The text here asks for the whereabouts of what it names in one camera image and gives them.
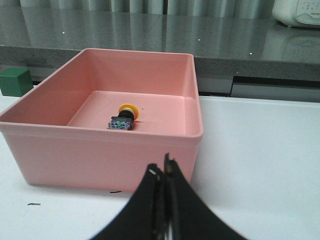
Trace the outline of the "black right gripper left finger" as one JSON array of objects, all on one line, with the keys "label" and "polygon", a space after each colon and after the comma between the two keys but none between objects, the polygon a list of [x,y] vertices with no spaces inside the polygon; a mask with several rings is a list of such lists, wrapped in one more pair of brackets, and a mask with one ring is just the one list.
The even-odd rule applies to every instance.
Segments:
[{"label": "black right gripper left finger", "polygon": [[148,164],[128,203],[93,239],[163,239],[163,172],[155,163]]}]

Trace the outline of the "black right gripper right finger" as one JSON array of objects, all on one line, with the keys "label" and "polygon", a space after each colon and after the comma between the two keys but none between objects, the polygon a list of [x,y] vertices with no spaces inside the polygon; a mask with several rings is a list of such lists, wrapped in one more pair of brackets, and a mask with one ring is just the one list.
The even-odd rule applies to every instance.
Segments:
[{"label": "black right gripper right finger", "polygon": [[164,155],[164,192],[173,240],[244,240],[195,193],[175,159]]}]

